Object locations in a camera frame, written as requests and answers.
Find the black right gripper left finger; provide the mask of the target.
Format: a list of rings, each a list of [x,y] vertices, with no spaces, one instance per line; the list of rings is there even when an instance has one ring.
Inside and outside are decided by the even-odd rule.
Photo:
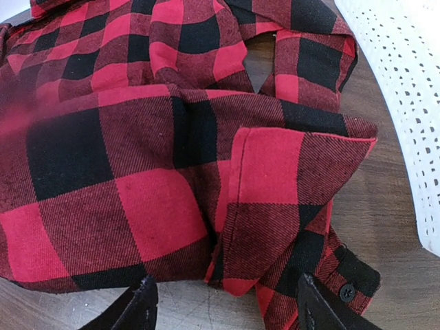
[[[80,330],[155,330],[157,304],[157,283],[147,276]]]

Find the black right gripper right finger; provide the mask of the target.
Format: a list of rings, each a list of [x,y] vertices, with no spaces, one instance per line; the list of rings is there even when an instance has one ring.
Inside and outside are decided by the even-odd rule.
[[[349,308],[357,291],[350,283],[334,294],[314,275],[304,273],[298,280],[298,321],[301,329],[380,330]]]

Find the red black plaid shirt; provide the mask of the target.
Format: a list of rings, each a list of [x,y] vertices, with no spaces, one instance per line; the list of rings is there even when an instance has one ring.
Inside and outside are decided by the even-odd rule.
[[[1,26],[1,277],[65,293],[256,290],[297,329],[316,276],[361,314],[380,275],[331,227],[377,140],[342,115],[358,60],[321,1],[32,1]]]

